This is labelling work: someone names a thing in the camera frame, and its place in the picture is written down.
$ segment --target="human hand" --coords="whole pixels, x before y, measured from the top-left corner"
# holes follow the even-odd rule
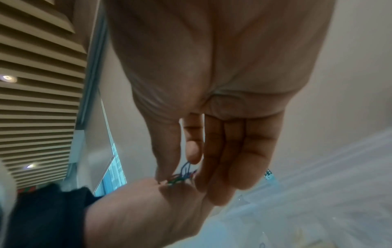
[[[270,163],[289,100],[307,83],[334,0],[107,0],[114,48],[167,179],[186,156],[216,205]],[[205,144],[203,123],[205,114]]]
[[[145,179],[125,185],[86,211],[87,248],[164,247],[196,235],[213,204],[193,185]]]

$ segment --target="light fixture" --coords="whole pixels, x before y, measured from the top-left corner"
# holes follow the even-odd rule
[[[0,80],[6,83],[16,83],[18,78],[11,75],[0,75]]]

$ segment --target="black sleeve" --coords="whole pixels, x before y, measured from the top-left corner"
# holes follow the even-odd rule
[[[56,184],[18,197],[5,248],[82,248],[89,189],[62,192]]]

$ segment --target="person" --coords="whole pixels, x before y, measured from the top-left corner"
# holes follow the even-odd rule
[[[227,204],[235,190],[254,186],[267,170],[285,107],[310,78],[335,1],[104,4],[114,49],[151,136],[156,178],[101,199],[52,186],[18,200],[9,235],[41,234],[40,241],[26,241],[25,247],[48,247],[43,244],[51,240],[45,236],[50,228],[55,247],[163,247],[197,234],[214,206]],[[195,187],[159,183],[179,164],[180,119],[187,160],[196,164],[204,156]],[[45,226],[26,230],[23,204],[39,204],[32,198],[44,193],[49,200],[57,196],[61,211],[53,213],[53,221],[41,219]],[[11,244],[16,239],[8,238],[6,247],[18,247]]]

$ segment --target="ceiling light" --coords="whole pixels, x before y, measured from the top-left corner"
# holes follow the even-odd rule
[[[16,83],[18,78],[11,75],[0,75],[0,80],[7,83]]]

